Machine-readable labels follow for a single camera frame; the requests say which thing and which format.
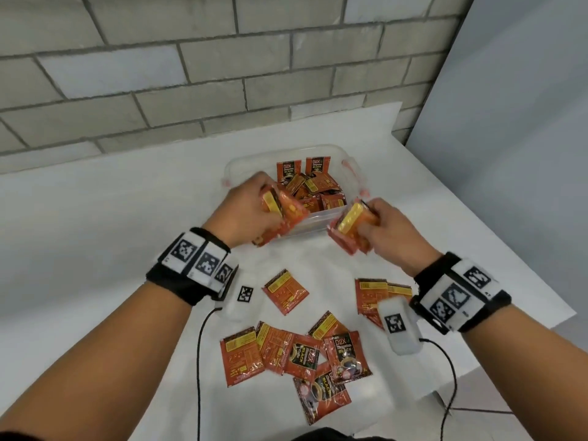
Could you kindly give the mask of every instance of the wristband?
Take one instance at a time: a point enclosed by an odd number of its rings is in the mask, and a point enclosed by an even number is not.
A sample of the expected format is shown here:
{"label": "wristband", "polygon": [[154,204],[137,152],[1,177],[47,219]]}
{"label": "wristband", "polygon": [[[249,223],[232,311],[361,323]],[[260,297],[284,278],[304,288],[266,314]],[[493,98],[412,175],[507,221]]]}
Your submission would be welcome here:
{"label": "wristband", "polygon": [[194,306],[204,296],[223,300],[238,262],[231,248],[206,229],[178,236],[147,273],[147,280]]}
{"label": "wristband", "polygon": [[415,277],[410,307],[440,333],[466,332],[511,304],[500,283],[468,259],[447,252]]}

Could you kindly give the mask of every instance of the white sensor device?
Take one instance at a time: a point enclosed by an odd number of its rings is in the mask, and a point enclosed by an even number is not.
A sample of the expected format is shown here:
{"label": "white sensor device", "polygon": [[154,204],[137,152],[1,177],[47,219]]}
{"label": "white sensor device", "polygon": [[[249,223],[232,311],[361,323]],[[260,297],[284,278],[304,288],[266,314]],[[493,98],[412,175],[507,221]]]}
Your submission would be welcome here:
{"label": "white sensor device", "polygon": [[256,273],[239,268],[222,302],[219,316],[233,322],[252,325],[257,322],[265,294]]}
{"label": "white sensor device", "polygon": [[419,317],[410,308],[404,297],[393,297],[378,302],[378,312],[388,343],[397,355],[414,355],[423,348]]}

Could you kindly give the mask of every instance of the clear plastic container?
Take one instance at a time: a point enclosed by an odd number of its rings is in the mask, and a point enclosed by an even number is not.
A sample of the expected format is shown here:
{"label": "clear plastic container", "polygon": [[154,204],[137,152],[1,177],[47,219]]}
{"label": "clear plastic container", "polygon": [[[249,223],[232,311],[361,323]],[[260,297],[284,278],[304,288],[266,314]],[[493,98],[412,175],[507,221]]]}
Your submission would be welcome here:
{"label": "clear plastic container", "polygon": [[[316,147],[304,147],[289,150],[276,150],[274,152],[258,153],[246,157],[239,157],[230,161],[224,168],[223,186],[228,190],[245,181],[257,171],[264,171],[276,179],[276,163],[301,159],[304,171],[307,157],[330,156],[329,174],[339,183],[348,203],[355,198],[368,199],[370,194],[366,185],[364,174],[359,169],[354,158],[345,150],[336,145],[319,145]],[[338,217],[342,208],[322,210],[309,215],[307,219],[298,224],[287,238],[303,233],[325,230],[327,225]]]}

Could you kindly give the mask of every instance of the person's left arm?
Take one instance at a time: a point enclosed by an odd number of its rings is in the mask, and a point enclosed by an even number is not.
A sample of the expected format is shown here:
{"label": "person's left arm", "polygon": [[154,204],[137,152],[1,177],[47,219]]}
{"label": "person's left arm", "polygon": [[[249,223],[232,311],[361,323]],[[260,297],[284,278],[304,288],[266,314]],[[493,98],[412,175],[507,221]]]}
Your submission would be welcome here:
{"label": "person's left arm", "polygon": [[[232,189],[202,227],[229,247],[277,227],[280,215],[263,212],[259,198],[270,183],[258,173]],[[157,390],[191,310],[147,281],[18,398],[0,417],[0,432],[47,441],[127,439]]]}

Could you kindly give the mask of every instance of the person's left hand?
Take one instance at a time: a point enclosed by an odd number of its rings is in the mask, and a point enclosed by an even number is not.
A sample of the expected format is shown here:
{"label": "person's left hand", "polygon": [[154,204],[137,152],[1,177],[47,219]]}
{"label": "person's left hand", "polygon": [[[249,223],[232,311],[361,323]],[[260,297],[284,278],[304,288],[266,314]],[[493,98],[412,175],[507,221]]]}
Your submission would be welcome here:
{"label": "person's left hand", "polygon": [[259,171],[232,188],[202,228],[231,248],[253,241],[266,230],[277,229],[282,224],[280,214],[262,209],[259,194],[265,185],[275,185],[275,181]]}

